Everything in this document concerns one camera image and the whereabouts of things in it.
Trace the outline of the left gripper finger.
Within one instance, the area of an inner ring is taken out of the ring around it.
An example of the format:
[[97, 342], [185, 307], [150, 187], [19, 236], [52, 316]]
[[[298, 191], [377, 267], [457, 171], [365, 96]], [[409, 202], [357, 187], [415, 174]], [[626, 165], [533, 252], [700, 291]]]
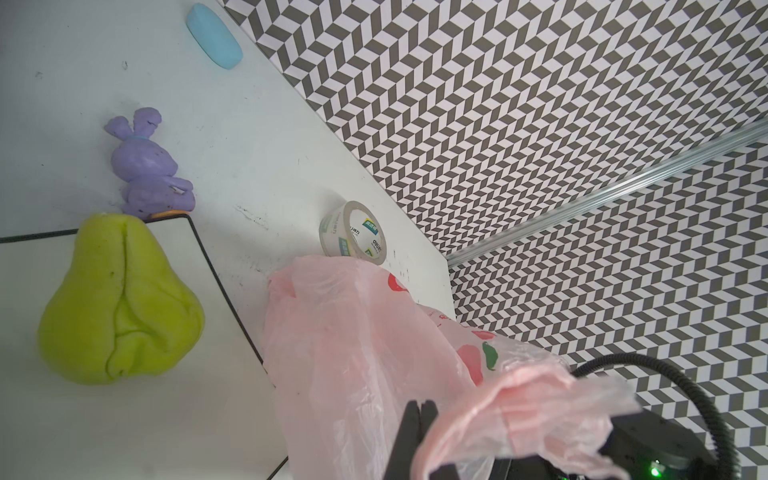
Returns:
[[411, 400], [407, 403], [387, 462], [384, 480], [415, 479], [411, 467], [416, 451], [437, 416], [438, 409], [432, 400], [423, 403]]

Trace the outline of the pink plastic bag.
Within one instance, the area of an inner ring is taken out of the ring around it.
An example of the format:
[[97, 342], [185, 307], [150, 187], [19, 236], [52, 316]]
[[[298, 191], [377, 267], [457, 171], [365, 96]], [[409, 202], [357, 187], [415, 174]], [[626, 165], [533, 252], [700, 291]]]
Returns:
[[454, 464], [485, 479], [537, 455], [567, 474], [625, 479], [599, 450], [640, 409], [611, 377], [576, 378], [536, 346], [457, 323], [401, 282], [347, 257], [295, 259], [269, 280], [263, 359], [297, 479], [380, 479], [407, 403], [438, 416], [411, 473]]

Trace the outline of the green fake pear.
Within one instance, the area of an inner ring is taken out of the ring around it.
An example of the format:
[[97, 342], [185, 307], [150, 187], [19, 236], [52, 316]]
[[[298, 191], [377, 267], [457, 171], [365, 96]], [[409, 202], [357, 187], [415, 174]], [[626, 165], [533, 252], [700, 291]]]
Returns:
[[42, 359], [79, 384], [160, 375], [185, 357], [203, 307], [140, 219], [97, 214], [75, 238], [70, 267], [41, 317]]

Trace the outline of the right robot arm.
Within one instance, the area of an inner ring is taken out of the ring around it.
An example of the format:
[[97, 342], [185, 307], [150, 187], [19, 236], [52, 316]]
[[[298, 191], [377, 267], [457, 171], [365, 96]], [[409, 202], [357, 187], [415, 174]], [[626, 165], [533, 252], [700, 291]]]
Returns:
[[705, 392], [677, 368], [638, 353], [606, 355], [572, 370], [584, 377], [608, 366], [630, 365], [660, 374], [696, 407], [713, 451], [689, 429], [647, 409], [612, 419], [612, 432], [599, 453], [632, 479], [736, 479], [738, 458], [726, 422]]

